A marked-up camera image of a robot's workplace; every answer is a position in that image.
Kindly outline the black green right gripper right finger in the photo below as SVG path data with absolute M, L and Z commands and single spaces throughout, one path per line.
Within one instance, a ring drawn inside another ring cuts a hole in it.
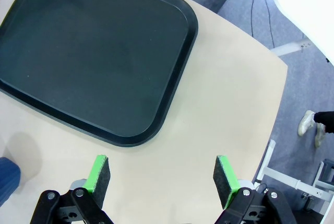
M 216 157 L 213 180 L 223 208 L 216 223 L 297 223 L 284 194 L 242 187 L 226 156 Z

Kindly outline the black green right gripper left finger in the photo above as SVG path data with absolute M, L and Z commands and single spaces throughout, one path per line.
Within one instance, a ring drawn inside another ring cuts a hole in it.
M 31 223 L 112 223 L 102 210 L 111 178 L 109 159 L 98 155 L 87 179 L 72 183 L 67 193 L 41 193 Z

